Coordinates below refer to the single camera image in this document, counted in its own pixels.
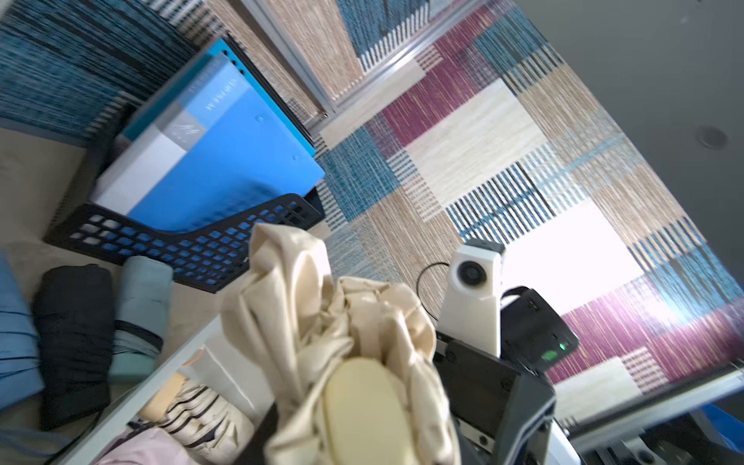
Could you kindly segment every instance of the blue folder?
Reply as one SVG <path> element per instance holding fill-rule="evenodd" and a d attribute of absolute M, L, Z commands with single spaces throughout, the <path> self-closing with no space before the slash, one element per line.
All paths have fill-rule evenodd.
<path fill-rule="evenodd" d="M 304 196 L 323 178 L 312 145 L 222 40 L 148 102 L 122 136 L 137 138 L 153 127 L 222 55 L 236 63 L 233 72 L 247 90 L 131 210 L 112 209 L 162 231 L 193 231 L 287 193 Z"/>

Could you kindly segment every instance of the black mesh file holder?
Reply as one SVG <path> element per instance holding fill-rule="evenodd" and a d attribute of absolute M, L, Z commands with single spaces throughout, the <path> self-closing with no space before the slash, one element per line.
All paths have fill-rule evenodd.
<path fill-rule="evenodd" d="M 231 42 L 228 44 L 251 73 L 260 77 L 259 82 L 300 132 L 310 139 L 289 107 L 242 51 Z M 90 202 L 96 178 L 109 164 L 114 138 L 132 112 L 132 107 L 125 107 L 96 134 L 49 225 L 44 236 L 46 243 L 118 265 L 124 264 L 128 257 L 143 255 L 173 267 L 177 283 L 217 292 L 248 269 L 248 240 L 257 223 L 308 229 L 324 218 L 315 190 L 305 198 L 296 194 L 277 197 L 183 234 L 149 228 Z"/>

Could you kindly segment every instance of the black cable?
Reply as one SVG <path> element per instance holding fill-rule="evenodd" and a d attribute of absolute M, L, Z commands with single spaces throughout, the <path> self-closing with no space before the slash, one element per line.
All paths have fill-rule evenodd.
<path fill-rule="evenodd" d="M 447 263 L 447 262 L 434 262 L 434 263 L 430 263 L 430 264 L 429 264 L 429 265 L 427 265 L 427 266 L 426 266 L 426 267 L 425 267 L 424 269 L 422 269 L 422 270 L 421 270 L 421 273 L 419 273 L 419 277 L 418 277 L 418 278 L 416 278 L 416 297 L 418 297 L 418 298 L 419 298 L 419 301 L 421 300 L 421 296 L 420 296 L 420 295 L 419 295 L 419 293 L 418 293 L 418 288 L 419 288 L 419 285 L 421 284 L 421 277 L 423 276 L 423 274 L 424 274 L 424 273 L 425 273 L 425 272 L 426 272 L 426 271 L 427 271 L 428 269 L 430 269 L 430 268 L 432 268 L 432 267 L 434 267 L 434 266 L 438 266 L 438 265 L 449 266 L 449 263 Z M 423 304 L 423 302 L 421 302 L 421 307 L 422 307 L 422 308 L 424 309 L 424 311 L 425 311 L 425 312 L 427 312 L 427 313 L 429 314 L 429 316 L 431 316 L 431 317 L 432 317 L 432 318 L 433 318 L 433 319 L 434 319 L 435 321 L 439 321 L 439 318 L 437 318 L 437 317 L 435 317 L 434 315 L 432 315 L 432 313 L 431 313 L 431 312 L 429 312 L 429 311 L 428 311 L 428 310 L 426 309 L 426 306 L 425 306 L 425 305 Z"/>

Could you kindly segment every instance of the camera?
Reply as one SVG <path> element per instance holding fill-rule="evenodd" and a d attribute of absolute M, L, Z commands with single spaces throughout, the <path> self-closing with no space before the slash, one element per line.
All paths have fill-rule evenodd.
<path fill-rule="evenodd" d="M 470 239 L 449 261 L 437 331 L 495 357 L 501 355 L 501 269 L 504 246 Z"/>

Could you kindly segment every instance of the white storage box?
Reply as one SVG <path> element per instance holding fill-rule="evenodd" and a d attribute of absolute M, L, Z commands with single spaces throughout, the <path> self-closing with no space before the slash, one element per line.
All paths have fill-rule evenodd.
<path fill-rule="evenodd" d="M 188 366 L 183 366 L 190 360 L 193 361 Z M 98 458 L 177 371 L 213 388 L 246 414 L 256 428 L 274 403 L 263 372 L 227 342 L 222 333 L 222 317 L 217 316 L 120 401 L 59 464 L 86 465 Z"/>

